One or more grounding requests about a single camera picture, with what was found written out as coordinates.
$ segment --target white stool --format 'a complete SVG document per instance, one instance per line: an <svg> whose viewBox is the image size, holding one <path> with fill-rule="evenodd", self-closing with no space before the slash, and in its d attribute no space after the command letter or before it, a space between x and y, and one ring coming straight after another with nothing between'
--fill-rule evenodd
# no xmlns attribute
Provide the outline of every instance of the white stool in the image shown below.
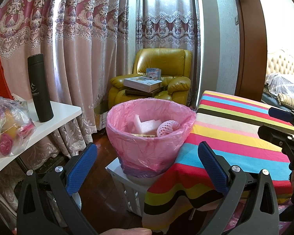
<svg viewBox="0 0 294 235"><path fill-rule="evenodd" d="M131 211L139 216L143 215L145 195L151 185L140 185L132 182L123 173L118 158L115 158L107 167L114 181L115 187L128 211Z"/></svg>

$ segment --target tufted headboard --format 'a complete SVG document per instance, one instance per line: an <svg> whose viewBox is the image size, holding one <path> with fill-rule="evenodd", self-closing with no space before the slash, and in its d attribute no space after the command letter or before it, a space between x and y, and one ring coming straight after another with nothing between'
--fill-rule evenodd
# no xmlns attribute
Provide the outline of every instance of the tufted headboard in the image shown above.
<svg viewBox="0 0 294 235"><path fill-rule="evenodd" d="M294 58L281 49L268 53L266 75L270 73L294 74Z"/></svg>

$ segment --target wooden floor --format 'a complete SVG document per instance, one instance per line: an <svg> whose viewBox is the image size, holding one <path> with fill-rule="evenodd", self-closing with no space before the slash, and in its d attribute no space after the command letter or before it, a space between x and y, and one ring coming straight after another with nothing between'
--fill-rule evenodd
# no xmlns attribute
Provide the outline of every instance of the wooden floor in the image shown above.
<svg viewBox="0 0 294 235"><path fill-rule="evenodd" d="M126 210L110 174L105 170L117 157L106 133L93 134L93 140L98 149L98 157L79 191L83 214L98 233L112 228L142 227L141 217ZM188 220L189 215L190 211L175 220L167 234L197 234L206 213L196 211L192 221Z"/></svg>

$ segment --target curtain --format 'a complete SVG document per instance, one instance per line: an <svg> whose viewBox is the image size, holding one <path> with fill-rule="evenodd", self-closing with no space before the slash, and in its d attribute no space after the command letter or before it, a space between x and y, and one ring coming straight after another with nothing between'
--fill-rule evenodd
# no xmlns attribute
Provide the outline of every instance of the curtain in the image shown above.
<svg viewBox="0 0 294 235"><path fill-rule="evenodd" d="M128 66L127 1L2 2L0 57L11 92L31 99L27 57L43 53L50 99L82 108L82 115L22 154L28 167L37 169L60 151L69 158L78 155L93 141L91 134L96 132L93 109L103 100L109 79L125 74ZM6 179L0 176L0 193L16 209L14 188L9 185L15 185L22 178L19 171L15 171L17 176L12 176L13 172L6 170L9 174Z"/></svg>
<svg viewBox="0 0 294 235"><path fill-rule="evenodd" d="M136 53L142 48L190 50L193 107L199 88L200 46L198 0L137 0Z"/></svg>

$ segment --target striped cloth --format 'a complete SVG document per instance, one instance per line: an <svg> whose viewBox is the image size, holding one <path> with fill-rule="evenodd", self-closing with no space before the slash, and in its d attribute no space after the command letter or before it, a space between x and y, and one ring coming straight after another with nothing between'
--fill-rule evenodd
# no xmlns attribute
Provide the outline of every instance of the striped cloth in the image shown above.
<svg viewBox="0 0 294 235"><path fill-rule="evenodd" d="M270 172L278 198L292 193L289 160L281 148L258 137L258 126L206 114L197 114L191 134L182 145L175 163L147 191L143 226L166 230L182 213L220 200L198 158L198 145L206 141L217 155L244 171Z"/></svg>
<svg viewBox="0 0 294 235"><path fill-rule="evenodd" d="M270 125L286 133L294 134L294 126L268 114L271 106L265 103L212 91L204 91L198 113L224 117L253 125Z"/></svg>

